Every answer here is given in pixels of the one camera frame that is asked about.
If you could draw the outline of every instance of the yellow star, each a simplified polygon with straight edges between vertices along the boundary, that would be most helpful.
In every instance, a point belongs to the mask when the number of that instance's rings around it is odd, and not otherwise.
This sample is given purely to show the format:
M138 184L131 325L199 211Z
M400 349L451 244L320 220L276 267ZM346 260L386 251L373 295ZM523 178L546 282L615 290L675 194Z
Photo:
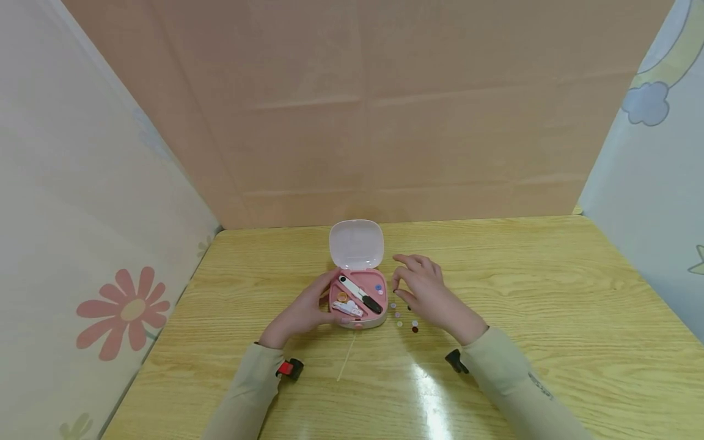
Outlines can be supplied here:
M692 266L691 268L687 269L689 272L696 273L699 275L704 275L704 246L701 244L697 245L697 252L699 252L699 256L702 259L702 262Z

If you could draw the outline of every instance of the hand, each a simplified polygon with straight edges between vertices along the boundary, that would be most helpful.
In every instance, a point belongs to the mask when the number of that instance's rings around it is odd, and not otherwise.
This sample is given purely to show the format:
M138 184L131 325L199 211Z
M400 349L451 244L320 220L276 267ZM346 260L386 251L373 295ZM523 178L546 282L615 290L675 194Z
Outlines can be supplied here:
M394 270L392 290L418 316L451 334L462 346L476 341L488 330L482 317L445 287L442 269L430 258L395 255L394 260L406 266ZM401 280L406 282L410 292L398 288Z
M321 324L350 322L348 318L335 318L333 314L318 308L320 297L329 289L330 283L338 273L339 269L326 272L306 287L294 302L266 327L259 338L259 345L281 349L295 334L309 332Z

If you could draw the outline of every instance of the case lid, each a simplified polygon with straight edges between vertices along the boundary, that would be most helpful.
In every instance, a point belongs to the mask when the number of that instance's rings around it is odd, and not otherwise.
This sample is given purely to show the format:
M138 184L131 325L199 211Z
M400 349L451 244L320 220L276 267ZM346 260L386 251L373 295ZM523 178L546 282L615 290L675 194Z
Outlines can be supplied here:
M332 261L343 269L375 268L384 257L382 228L371 220L345 220L330 230Z

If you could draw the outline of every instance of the wooden table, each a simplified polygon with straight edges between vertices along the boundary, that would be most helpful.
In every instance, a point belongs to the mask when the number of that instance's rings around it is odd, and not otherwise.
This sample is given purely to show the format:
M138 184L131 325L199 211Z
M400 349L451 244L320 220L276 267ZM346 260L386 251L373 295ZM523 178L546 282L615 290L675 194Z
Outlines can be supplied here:
M382 228L387 278L395 253L440 263L447 285L513 338L597 438L704 439L703 347L589 219ZM197 439L246 346L332 267L328 231L221 232L104 438ZM289 343L306 368L282 380L262 439L514 438L443 359L456 344L423 321L412 333L417 318L396 302L401 318L376 329L321 327Z

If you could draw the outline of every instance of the beige sleeve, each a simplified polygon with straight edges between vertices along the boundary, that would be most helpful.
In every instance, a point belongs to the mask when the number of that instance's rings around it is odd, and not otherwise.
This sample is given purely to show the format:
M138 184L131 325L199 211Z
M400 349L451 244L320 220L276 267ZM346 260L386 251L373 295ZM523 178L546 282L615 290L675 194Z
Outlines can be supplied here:
M283 351L252 344L201 440L256 440L278 392Z
M462 347L460 359L519 440L592 439L501 330L492 327Z

